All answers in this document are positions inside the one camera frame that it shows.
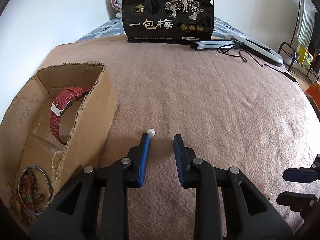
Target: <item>gold logo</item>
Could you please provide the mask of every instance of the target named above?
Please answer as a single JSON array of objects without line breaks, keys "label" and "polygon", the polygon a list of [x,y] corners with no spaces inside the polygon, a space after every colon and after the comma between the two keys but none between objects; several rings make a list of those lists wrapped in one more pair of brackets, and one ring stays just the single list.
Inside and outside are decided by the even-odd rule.
[{"label": "gold logo", "polygon": [[141,14],[144,13],[144,6],[142,4],[139,4],[137,6],[134,7],[134,13],[135,14]]},{"label": "gold logo", "polygon": [[185,31],[186,29],[188,29],[188,25],[186,24],[181,25],[181,29]]},{"label": "gold logo", "polygon": [[195,29],[196,29],[196,27],[195,27],[193,24],[191,24],[191,25],[189,26],[189,30],[194,31]]}]

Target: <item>black snack bag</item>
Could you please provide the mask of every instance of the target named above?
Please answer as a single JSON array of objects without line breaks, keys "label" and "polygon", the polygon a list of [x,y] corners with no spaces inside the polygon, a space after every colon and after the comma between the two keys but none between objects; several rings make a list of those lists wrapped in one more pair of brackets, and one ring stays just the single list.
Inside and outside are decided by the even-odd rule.
[{"label": "black snack bag", "polygon": [[128,41],[189,44],[210,40],[214,0],[122,0]]}]

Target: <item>wall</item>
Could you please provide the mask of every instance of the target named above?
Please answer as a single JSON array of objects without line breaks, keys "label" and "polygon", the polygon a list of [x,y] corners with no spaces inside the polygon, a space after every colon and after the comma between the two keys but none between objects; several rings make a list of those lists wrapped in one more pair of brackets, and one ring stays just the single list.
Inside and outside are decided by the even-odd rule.
[{"label": "wall", "polygon": [[115,13],[110,0],[10,0],[0,16],[0,121],[55,46],[78,40]]},{"label": "wall", "polygon": [[215,0],[214,14],[248,36],[278,50],[290,42],[299,0]]}]

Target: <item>cable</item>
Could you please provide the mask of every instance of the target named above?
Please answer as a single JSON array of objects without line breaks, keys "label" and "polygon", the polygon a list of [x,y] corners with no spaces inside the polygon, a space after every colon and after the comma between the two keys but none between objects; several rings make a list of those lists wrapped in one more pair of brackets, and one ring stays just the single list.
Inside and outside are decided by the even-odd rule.
[{"label": "cable", "polygon": [[241,59],[243,60],[243,62],[247,63],[247,62],[248,62],[247,59],[246,59],[244,56],[241,55],[241,52],[245,52],[245,53],[247,53],[260,67],[268,66],[269,68],[272,68],[273,70],[282,73],[282,74],[285,75],[287,78],[289,78],[290,80],[292,80],[293,82],[297,83],[297,84],[300,86],[300,84],[297,82],[297,80],[296,80],[292,75],[290,75],[289,73],[284,72],[284,71],[281,71],[281,70],[278,70],[278,69],[276,69],[276,68],[274,68],[274,67],[271,67],[271,66],[268,65],[268,64],[262,64],[262,65],[261,65],[260,62],[259,62],[255,57],[253,57],[249,52],[247,52],[247,51],[244,50],[244,49],[239,50],[239,55],[227,54],[227,52],[229,52],[231,49],[237,49],[238,46],[240,47],[241,45],[244,45],[244,43],[243,43],[243,42],[237,42],[237,43],[235,43],[231,48],[224,48],[224,47],[226,47],[226,46],[230,46],[229,44],[228,44],[228,45],[222,45],[222,46],[220,46],[220,47],[217,49],[217,51],[218,51],[219,53],[228,55],[228,56],[230,56],[230,57],[239,57],[239,58],[241,58]]}]

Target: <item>orange object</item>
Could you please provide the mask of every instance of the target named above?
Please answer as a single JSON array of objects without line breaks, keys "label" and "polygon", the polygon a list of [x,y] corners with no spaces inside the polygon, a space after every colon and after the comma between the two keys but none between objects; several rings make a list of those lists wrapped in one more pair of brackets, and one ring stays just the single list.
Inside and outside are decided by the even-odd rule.
[{"label": "orange object", "polygon": [[306,93],[311,95],[316,105],[320,108],[320,82],[314,81],[306,90]]}]

